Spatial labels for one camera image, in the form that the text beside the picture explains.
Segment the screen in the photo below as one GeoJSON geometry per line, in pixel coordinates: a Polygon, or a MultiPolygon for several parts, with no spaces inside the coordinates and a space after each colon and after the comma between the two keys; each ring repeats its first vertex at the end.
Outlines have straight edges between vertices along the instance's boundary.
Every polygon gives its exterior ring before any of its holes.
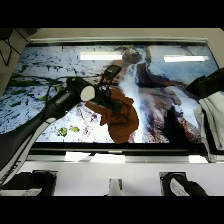
{"type": "MultiPolygon", "coordinates": [[[[218,69],[206,44],[67,45],[24,48],[0,99],[1,134],[43,109],[49,85],[53,86],[49,97],[65,86],[66,79],[56,78],[80,76],[95,85],[106,68],[115,64],[122,69],[112,85],[134,100],[139,118],[139,128],[130,136],[130,143],[175,143],[178,128],[190,142],[200,143],[193,112],[199,103],[186,87],[218,69]]],[[[112,143],[108,126],[100,126],[100,119],[101,115],[80,103],[51,124],[37,142],[112,143]]]]}

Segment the table surface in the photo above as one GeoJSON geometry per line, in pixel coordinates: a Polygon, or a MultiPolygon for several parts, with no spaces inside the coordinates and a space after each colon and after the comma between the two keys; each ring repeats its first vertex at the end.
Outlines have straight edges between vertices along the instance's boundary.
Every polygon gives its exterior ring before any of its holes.
{"type": "Polygon", "coordinates": [[[58,171],[55,196],[106,195],[109,179],[120,178],[123,196],[160,196],[159,172],[186,172],[208,195],[224,195],[224,164],[95,164],[26,162],[19,172],[58,171]]]}

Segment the displayed image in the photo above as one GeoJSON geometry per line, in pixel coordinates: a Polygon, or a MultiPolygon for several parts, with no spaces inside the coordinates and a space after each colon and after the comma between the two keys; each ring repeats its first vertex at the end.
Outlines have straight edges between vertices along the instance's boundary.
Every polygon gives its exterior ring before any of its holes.
{"type": "MultiPolygon", "coordinates": [[[[130,143],[175,143],[177,133],[191,143],[201,142],[194,116],[199,99],[186,87],[196,78],[212,74],[218,66],[207,45],[186,46],[181,43],[28,45],[0,98],[0,134],[37,115],[44,108],[46,98],[64,88],[66,78],[57,78],[80,76],[96,85],[102,73],[113,64],[120,66],[121,71],[112,86],[119,87],[125,96],[134,100],[139,118],[139,128],[130,136],[130,143]],[[109,56],[105,60],[100,58],[102,55],[109,56]],[[49,85],[52,87],[47,96],[49,85]]],[[[107,124],[100,126],[100,119],[101,115],[80,103],[51,124],[37,142],[113,143],[107,124]]]]}

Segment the brown glove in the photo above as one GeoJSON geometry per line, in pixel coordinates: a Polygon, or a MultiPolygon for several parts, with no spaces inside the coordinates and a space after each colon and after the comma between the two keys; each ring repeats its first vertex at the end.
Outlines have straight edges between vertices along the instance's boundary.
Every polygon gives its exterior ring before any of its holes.
{"type": "Polygon", "coordinates": [[[128,142],[130,135],[138,129],[139,120],[135,108],[132,106],[133,99],[125,97],[119,89],[111,89],[111,97],[123,102],[120,113],[114,113],[111,109],[99,106],[90,101],[86,106],[102,115],[100,125],[108,124],[110,137],[117,144],[128,142]]]}

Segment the brown cloth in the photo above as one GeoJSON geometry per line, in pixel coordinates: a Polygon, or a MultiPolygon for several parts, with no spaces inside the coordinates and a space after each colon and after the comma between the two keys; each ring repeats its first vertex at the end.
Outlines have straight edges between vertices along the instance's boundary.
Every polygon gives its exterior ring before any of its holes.
{"type": "Polygon", "coordinates": [[[113,99],[123,102],[120,113],[112,112],[111,109],[99,106],[88,101],[86,107],[101,114],[100,125],[107,124],[110,137],[117,144],[128,142],[130,135],[138,129],[139,120],[135,108],[132,106],[133,99],[125,97],[118,89],[110,89],[113,99]]]}

